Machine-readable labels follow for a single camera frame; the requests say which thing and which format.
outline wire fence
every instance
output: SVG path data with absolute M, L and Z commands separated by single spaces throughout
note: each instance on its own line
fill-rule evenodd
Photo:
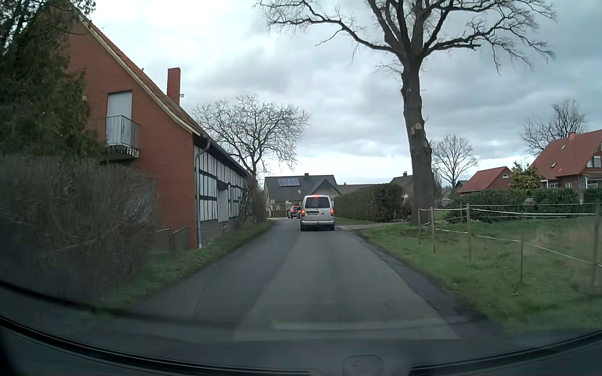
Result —
M 588 204 L 547 204 L 546 206 L 557 206 L 557 205 L 588 205 Z M 602 224 L 602 203 L 591 203 L 591 207 L 594 209 L 593 213 L 586 213 L 583 211 L 549 213 L 549 212 L 483 209 L 486 207 L 498 207 L 498 208 L 518 207 L 519 209 L 521 209 L 522 205 L 471 205 L 471 204 L 466 204 L 464 207 L 452 207 L 452 208 L 442 208 L 442 209 L 436 209 L 434 207 L 431 207 L 429 209 L 421 209 L 420 208 L 420 209 L 418 209 L 417 217 L 418 218 L 422 217 L 422 211 L 430 211 L 431 212 L 431 215 L 430 215 L 431 220 L 430 220 L 430 222 L 428 222 L 426 224 L 422 224 L 421 226 L 418 226 L 417 238 L 418 238 L 419 244 L 421 244 L 421 242 L 422 242 L 421 241 L 422 231 L 431 232 L 431 242 L 432 242 L 434 253 L 436 252 L 436 244 L 437 244 L 436 233 L 437 232 L 466 235 L 467 236 L 466 237 L 467 248 L 468 248 L 467 251 L 468 251 L 469 260 L 473 259 L 473 244 L 472 244 L 473 238 L 480 238 L 480 239 L 494 240 L 494 241 L 501 241 L 501 242 L 513 242 L 513 243 L 520 244 L 520 247 L 519 247 L 519 261 L 520 261 L 520 264 L 519 264 L 519 280 L 520 281 L 519 282 L 520 282 L 520 284 L 524 283 L 524 246 L 528 245 L 528 246 L 531 246 L 538 250 L 554 253 L 557 256 L 563 256 L 565 258 L 590 265 L 591 281 L 590 281 L 589 286 L 590 286 L 590 291 L 591 292 L 594 291 L 595 285 L 596 285 L 597 270 L 602 269 L 602 263 L 599 260 L 599 237 L 600 237 L 600 230 L 601 230 L 601 224 Z M 448 222 L 445 219 L 445 216 L 441 217 L 442 219 L 440 221 L 438 221 L 436 218 L 438 212 L 441 212 L 441 213 L 452 212 L 453 216 L 451 216 L 451 218 L 448 218 L 448 220 L 450 222 Z M 478 217 L 480 218 L 480 220 L 472 219 L 473 217 L 476 216 L 476 214 L 478 214 Z M 498 218 L 499 220 L 504 220 L 505 218 L 509 218 L 509 220 L 517 220 L 518 228 L 519 228 L 519 236 L 518 236 L 519 239 L 510 239 L 507 237 L 499 237 L 497 235 L 489 236 L 489 235 L 483 235 L 483 234 L 475 234 L 472 231 L 471 224 L 475 224 L 477 222 L 484 221 L 484 219 L 487 219 L 485 222 L 490 223 L 491 218 Z M 567 253 L 560 252 L 558 250 L 552 250 L 552 249 L 544 247 L 542 245 L 535 244 L 534 242 L 525 240 L 523 221 L 525 221 L 527 219 L 552 219 L 552 218 L 593 218 L 593 235 L 592 235 L 593 244 L 592 244 L 591 260 L 584 260 L 580 257 L 575 257 L 575 256 L 569 255 Z M 440 225 L 443 225 L 443 224 L 456 223 L 457 221 L 462 222 L 462 223 L 465 222 L 467 231 L 457 231 L 455 229 L 445 229 L 445 228 L 438 227 L 438 224 L 439 224 L 438 222 L 440 222 Z

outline balcony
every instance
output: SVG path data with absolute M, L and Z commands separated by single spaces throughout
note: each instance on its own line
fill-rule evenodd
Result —
M 107 160 L 138 158 L 138 123 L 126 116 L 109 116 L 105 126 Z

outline cloudy sky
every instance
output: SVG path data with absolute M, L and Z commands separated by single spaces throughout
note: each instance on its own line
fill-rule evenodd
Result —
M 324 8 L 333 9 L 335 0 Z M 341 1 L 367 35 L 378 38 L 361 0 Z M 391 56 L 331 36 L 319 25 L 307 33 L 269 34 L 248 0 L 97 0 L 92 21 L 162 89 L 167 69 L 180 67 L 180 100 L 198 103 L 259 94 L 312 114 L 299 142 L 299 164 L 280 174 L 334 174 L 339 183 L 382 183 L 410 171 L 399 83 L 378 64 Z M 518 132 L 527 118 L 546 118 L 550 103 L 575 99 L 590 130 L 602 128 L 602 1 L 556 0 L 556 23 L 540 20 L 537 39 L 556 59 L 531 55 L 533 71 L 504 61 L 501 73 L 487 51 L 437 52 L 422 73 L 427 136 L 466 137 L 477 169 L 532 160 Z

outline asphalt road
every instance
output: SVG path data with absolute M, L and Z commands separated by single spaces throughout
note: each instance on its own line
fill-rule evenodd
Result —
M 111 320 L 90 342 L 115 346 L 108 343 L 120 337 L 114 332 L 194 343 L 480 335 L 475 318 L 457 307 L 353 232 L 300 232 L 298 220 L 279 219 L 253 242 L 133 307 L 187 322 Z

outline roof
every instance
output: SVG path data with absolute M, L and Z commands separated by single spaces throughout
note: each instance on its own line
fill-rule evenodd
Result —
M 299 179 L 299 185 L 280 187 L 278 179 Z M 297 176 L 266 176 L 263 178 L 264 188 L 268 191 L 268 199 L 276 201 L 301 201 L 326 180 L 336 187 L 334 175 L 297 175 Z
M 360 189 L 372 187 L 375 184 L 343 184 L 339 185 L 338 189 L 341 195 L 356 192 Z
M 579 175 L 599 149 L 601 142 L 602 129 L 576 134 L 573 140 L 565 138 L 552 141 L 533 161 L 533 165 L 546 179 Z
M 315 183 L 315 185 L 312 186 L 312 188 L 310 188 L 310 191 L 308 191 L 306 194 L 307 195 L 311 195 L 314 194 L 315 191 L 317 191 L 317 189 L 322 185 L 322 184 L 326 184 L 328 186 L 330 186 L 334 191 L 336 191 L 339 195 L 342 195 L 342 193 L 339 191 L 339 189 L 336 187 L 335 184 L 332 184 L 329 180 L 326 179 L 322 179 L 322 180 L 318 180 L 317 183 Z
M 391 179 L 389 183 L 398 184 L 403 188 L 403 192 L 412 192 L 413 191 L 413 175 L 407 176 L 397 176 L 394 179 Z
M 144 73 L 134 62 L 122 52 L 118 46 L 115 46 L 106 35 L 96 27 L 92 21 L 88 20 L 87 17 L 81 15 L 81 23 L 87 28 L 87 30 L 106 48 L 106 50 L 115 58 L 115 60 L 122 65 L 122 67 L 134 78 L 135 81 L 141 85 L 144 91 L 146 91 L 162 109 L 180 126 L 182 126 L 188 132 L 192 132 L 197 136 L 207 135 L 206 131 L 183 110 L 178 104 L 173 102 L 169 96 L 167 96 L 156 84 L 152 81 L 146 73 Z M 227 157 L 229 161 L 233 162 L 233 167 L 244 176 L 250 174 L 247 170 L 238 164 L 229 153 L 222 149 L 213 139 L 211 140 L 211 148 L 218 150 L 220 154 Z
M 507 166 L 480 170 L 476 172 L 470 180 L 466 181 L 461 188 L 457 189 L 457 192 L 483 191 L 487 189 L 491 183 L 494 183 L 494 180 L 496 180 L 497 177 L 502 176 L 504 173 L 510 173 L 510 169 Z

